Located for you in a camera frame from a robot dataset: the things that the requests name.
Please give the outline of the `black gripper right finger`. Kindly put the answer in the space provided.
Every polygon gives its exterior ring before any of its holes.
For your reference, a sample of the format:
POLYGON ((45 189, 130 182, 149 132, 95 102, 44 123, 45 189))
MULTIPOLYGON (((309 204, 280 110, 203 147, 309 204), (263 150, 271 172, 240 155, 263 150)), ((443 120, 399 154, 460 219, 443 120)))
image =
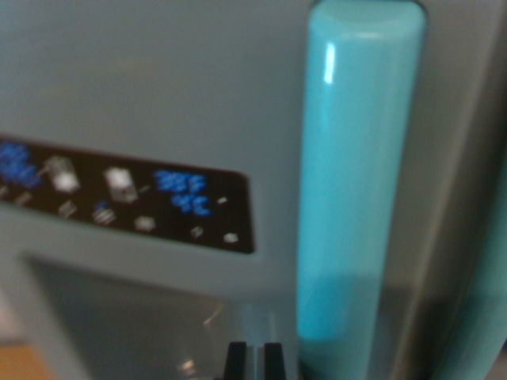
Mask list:
POLYGON ((266 343, 264 346, 265 380, 286 380, 284 354, 281 343, 266 343))

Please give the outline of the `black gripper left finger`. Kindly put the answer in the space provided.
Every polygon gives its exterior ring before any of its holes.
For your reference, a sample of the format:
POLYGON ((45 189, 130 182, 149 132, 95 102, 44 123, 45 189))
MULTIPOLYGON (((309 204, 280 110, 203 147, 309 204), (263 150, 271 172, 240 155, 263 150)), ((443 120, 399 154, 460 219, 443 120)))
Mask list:
POLYGON ((223 368, 223 380, 244 380, 246 378, 246 352, 246 342, 229 343, 223 368))

